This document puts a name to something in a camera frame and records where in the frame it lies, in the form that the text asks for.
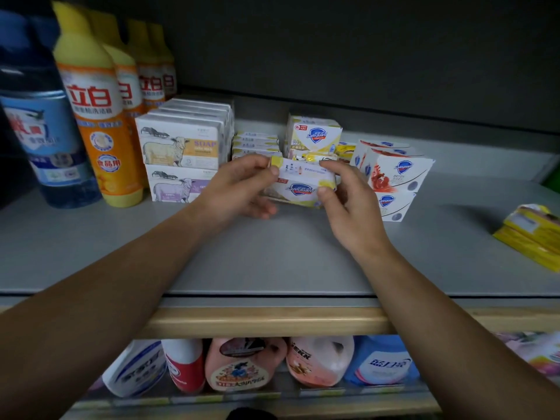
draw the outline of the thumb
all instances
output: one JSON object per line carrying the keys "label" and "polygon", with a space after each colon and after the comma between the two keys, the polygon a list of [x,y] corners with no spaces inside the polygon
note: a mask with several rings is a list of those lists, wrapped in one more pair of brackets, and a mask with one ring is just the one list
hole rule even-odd
{"label": "thumb", "polygon": [[264,190],[270,184],[274,183],[278,178],[278,174],[279,171],[276,166],[271,166],[270,168],[263,169],[254,176],[235,184],[234,194],[248,202],[257,194],[259,194],[259,192]]}
{"label": "thumb", "polygon": [[329,217],[330,226],[333,227],[335,223],[346,221],[348,212],[346,208],[340,203],[334,190],[329,187],[319,187],[317,196],[321,203],[325,206],[326,215]]}

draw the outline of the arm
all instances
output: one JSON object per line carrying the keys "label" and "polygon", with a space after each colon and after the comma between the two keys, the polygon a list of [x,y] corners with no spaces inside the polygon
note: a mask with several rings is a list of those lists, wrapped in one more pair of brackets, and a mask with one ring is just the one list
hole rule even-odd
{"label": "arm", "polygon": [[239,213],[276,213],[257,196],[278,175],[268,160],[228,163],[186,208],[0,315],[0,418],[59,418],[144,326],[200,244]]}
{"label": "arm", "polygon": [[319,189],[332,231],[362,267],[444,412],[453,418],[557,418],[560,390],[392,246],[377,197],[358,170],[334,161],[321,165],[343,182],[344,206],[331,189]]}

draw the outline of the safeguard logo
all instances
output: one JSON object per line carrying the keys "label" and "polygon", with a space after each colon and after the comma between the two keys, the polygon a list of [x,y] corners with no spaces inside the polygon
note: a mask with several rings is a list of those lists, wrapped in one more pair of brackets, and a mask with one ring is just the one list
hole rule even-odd
{"label": "safeguard logo", "polygon": [[303,196],[315,191],[313,187],[307,184],[292,184],[287,190],[290,190],[295,196]]}
{"label": "safeguard logo", "polygon": [[309,131],[307,138],[311,139],[314,143],[318,143],[319,141],[326,139],[326,131],[323,128],[312,128]]}
{"label": "safeguard logo", "polygon": [[404,174],[410,169],[412,164],[413,163],[411,161],[400,161],[395,167],[396,172],[398,172],[399,174]]}
{"label": "safeguard logo", "polygon": [[391,195],[385,195],[382,196],[381,199],[379,199],[379,204],[386,208],[387,206],[389,206],[393,200],[395,200],[395,196],[391,196]]}

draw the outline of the forearm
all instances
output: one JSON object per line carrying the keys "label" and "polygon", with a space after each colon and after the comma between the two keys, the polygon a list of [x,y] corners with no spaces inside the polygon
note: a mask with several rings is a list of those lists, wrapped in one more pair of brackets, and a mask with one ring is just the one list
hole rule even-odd
{"label": "forearm", "polygon": [[52,407],[58,418],[87,390],[199,246],[189,208],[0,316],[0,412],[35,417]]}
{"label": "forearm", "polygon": [[396,250],[363,257],[361,264],[444,410],[467,418],[557,416],[560,391]]}

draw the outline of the hand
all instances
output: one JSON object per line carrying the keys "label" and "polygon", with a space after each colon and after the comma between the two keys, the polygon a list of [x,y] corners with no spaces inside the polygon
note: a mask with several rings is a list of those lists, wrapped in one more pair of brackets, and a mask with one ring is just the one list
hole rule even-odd
{"label": "hand", "polygon": [[224,164],[208,186],[186,209],[205,233],[223,229],[239,214],[269,219],[276,206],[259,193],[278,178],[278,168],[268,167],[263,155],[246,155]]}
{"label": "hand", "polygon": [[338,161],[320,164],[342,178],[336,193],[328,187],[317,191],[332,232],[342,246],[360,263],[372,255],[394,250],[383,227],[377,196],[362,173]]}

